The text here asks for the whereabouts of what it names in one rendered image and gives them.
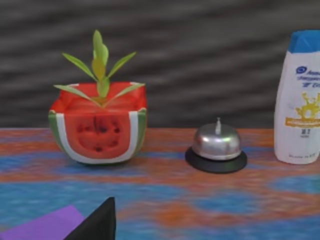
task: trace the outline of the yellow graphic on bottle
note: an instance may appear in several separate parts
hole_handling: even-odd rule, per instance
[[[317,94],[317,98],[308,97],[307,93],[302,93],[302,98],[305,105],[297,107],[295,109],[299,118],[286,117],[285,125],[288,127],[296,128],[318,128],[320,127],[320,118],[318,118],[318,113],[320,113],[320,93]]]

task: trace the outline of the orange label band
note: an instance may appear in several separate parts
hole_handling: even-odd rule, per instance
[[[285,125],[288,127],[295,128],[319,128],[320,127],[320,119],[298,119],[298,118],[285,118]]]

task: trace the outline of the dark gray wall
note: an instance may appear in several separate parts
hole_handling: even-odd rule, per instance
[[[90,79],[99,29],[114,63],[138,55],[113,81],[147,84],[151,127],[198,127],[222,117],[272,128],[293,31],[320,29],[319,0],[0,0],[0,127],[46,127],[58,90]]]

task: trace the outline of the watermelon planter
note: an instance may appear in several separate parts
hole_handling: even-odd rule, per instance
[[[110,83],[106,100],[135,84]],[[69,86],[90,98],[98,95],[95,83]],[[143,145],[147,127],[146,90],[144,86],[136,88],[105,108],[61,90],[48,118],[57,145],[71,159],[94,165],[125,162],[134,157]]]

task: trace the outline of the leaf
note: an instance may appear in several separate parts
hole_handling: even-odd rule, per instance
[[[104,66],[106,66],[109,58],[109,50],[106,45],[103,45],[102,49],[103,49],[102,61]],[[93,50],[93,58],[95,59],[96,57],[97,57],[96,51]]]
[[[105,65],[103,64],[103,62],[99,58],[93,59],[92,70],[99,81],[101,81],[106,74]]]
[[[116,98],[125,95],[137,88],[140,88],[142,86],[144,86],[144,83],[135,83],[134,85],[128,86],[125,89],[123,89],[122,91],[120,91],[117,95],[115,95],[113,98],[111,98],[107,103],[105,103],[102,107],[106,107],[111,101],[115,100]]]
[[[87,99],[91,102],[94,102],[96,105],[98,105],[100,107],[100,105],[93,101],[90,97],[88,97],[86,94],[84,94],[82,91],[72,87],[72,86],[68,86],[68,85],[53,85],[55,88],[57,89],[60,89],[60,90],[63,90],[63,91],[66,91],[66,92],[69,92],[69,93],[72,93],[72,94],[75,94],[75,95],[78,95],[84,99]]]
[[[102,36],[98,30],[95,30],[93,34],[93,50],[96,54],[96,58],[103,62],[104,44],[102,41]]]
[[[109,92],[110,81],[109,78],[104,77],[101,81],[96,84],[96,90],[100,98],[105,98]]]
[[[95,81],[97,80],[95,76],[92,74],[90,69],[79,59],[77,59],[74,56],[71,56],[67,53],[62,53],[62,55],[68,59],[70,62],[72,62],[74,65],[76,65],[78,68],[80,68],[82,71],[84,71],[86,74],[88,74],[91,78],[93,78]]]
[[[134,55],[136,55],[136,52],[130,53],[129,55],[121,58],[119,61],[115,63],[113,68],[111,69],[108,78],[110,78],[113,74],[115,74],[116,71],[119,70],[126,62],[128,62]]]

